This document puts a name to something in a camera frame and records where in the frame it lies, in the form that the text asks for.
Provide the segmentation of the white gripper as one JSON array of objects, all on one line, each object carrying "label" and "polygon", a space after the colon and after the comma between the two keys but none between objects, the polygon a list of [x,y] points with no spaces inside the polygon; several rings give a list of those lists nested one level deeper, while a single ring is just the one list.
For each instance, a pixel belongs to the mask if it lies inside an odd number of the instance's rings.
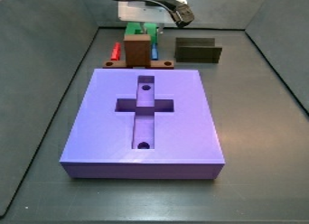
[{"label": "white gripper", "polygon": [[118,18],[121,21],[139,22],[142,34],[143,23],[158,23],[158,33],[164,33],[165,23],[174,23],[168,10],[161,5],[148,5],[145,2],[119,2]]}]

